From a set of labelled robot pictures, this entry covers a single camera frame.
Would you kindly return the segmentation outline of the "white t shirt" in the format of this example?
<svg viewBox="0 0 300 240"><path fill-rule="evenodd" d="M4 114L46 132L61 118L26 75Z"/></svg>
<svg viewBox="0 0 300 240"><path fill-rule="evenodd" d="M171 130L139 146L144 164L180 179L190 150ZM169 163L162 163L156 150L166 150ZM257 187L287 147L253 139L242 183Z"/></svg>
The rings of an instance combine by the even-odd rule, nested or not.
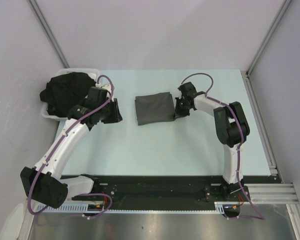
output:
<svg viewBox="0 0 300 240"><path fill-rule="evenodd" d="M95 73L88 73L87 74L91 79L93 79L95 82L97 81L98 75Z"/></svg>

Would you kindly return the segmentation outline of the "white plastic laundry bin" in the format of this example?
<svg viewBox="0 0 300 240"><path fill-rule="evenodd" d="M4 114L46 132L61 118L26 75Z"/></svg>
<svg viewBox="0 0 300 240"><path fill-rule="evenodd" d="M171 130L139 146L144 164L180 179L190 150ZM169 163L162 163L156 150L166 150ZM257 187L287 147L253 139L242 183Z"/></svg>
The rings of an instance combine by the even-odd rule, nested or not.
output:
<svg viewBox="0 0 300 240"><path fill-rule="evenodd" d="M69 74L69 73L72 73L72 72L86 73L86 74L95 73L95 74L97 74L97 77L99 77L101 75L100 71L98 69L95 69L95 68L63 68L63 69L60 69L56 73L56 76L65 75L65 74ZM48 104L46 102L42 103L40 114L43 118L52 119L52 120L55 120L55 121L58 121L58 122L67 119L66 117L59 117L59 116L56 116L56 115L49 115L48 114Z"/></svg>

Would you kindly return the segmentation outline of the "black t shirt pile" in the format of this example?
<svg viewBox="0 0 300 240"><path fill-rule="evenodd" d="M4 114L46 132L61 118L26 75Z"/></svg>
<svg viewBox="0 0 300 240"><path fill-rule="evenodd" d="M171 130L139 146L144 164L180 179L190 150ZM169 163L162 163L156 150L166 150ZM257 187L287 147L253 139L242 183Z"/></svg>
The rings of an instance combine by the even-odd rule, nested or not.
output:
<svg viewBox="0 0 300 240"><path fill-rule="evenodd" d="M42 102L48 104L48 114L61 118L67 117L70 109L79 103L96 81L87 73L71 72L55 76L39 94Z"/></svg>

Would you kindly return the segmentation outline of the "dark grey t shirt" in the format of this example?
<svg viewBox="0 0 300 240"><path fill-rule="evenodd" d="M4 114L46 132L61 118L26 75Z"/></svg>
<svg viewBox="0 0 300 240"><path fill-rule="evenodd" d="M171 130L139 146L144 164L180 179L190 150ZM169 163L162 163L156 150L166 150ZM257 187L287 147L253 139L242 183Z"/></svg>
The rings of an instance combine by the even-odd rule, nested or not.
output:
<svg viewBox="0 0 300 240"><path fill-rule="evenodd" d="M170 92L136 96L134 103L139 126L175 120L175 106Z"/></svg>

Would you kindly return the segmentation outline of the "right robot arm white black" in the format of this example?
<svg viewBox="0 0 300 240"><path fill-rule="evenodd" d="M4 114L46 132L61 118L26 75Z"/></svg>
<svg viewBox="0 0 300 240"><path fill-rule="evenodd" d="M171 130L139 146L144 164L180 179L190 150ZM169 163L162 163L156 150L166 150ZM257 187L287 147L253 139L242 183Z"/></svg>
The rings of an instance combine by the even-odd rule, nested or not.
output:
<svg viewBox="0 0 300 240"><path fill-rule="evenodd" d="M175 117L183 118L190 115L190 110L203 111L214 118L218 140L223 145L224 167L221 196L232 201L243 189L241 167L242 148L250 134L250 127L242 105L235 101L225 103L198 92L191 82L178 87L181 95L176 98Z"/></svg>

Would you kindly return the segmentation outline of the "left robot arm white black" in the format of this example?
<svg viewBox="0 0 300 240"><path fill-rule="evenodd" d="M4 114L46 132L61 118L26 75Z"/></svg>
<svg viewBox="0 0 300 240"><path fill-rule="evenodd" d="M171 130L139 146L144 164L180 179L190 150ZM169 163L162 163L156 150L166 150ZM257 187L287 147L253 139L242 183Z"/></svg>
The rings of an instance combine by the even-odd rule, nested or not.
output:
<svg viewBox="0 0 300 240"><path fill-rule="evenodd" d="M78 143L99 122L118 123L122 120L118 101L110 84L93 86L87 96L69 112L63 130L47 153L34 167L24 167L20 178L28 200L57 209L67 199L84 194L95 200L101 188L97 179L88 174L62 179L62 172Z"/></svg>

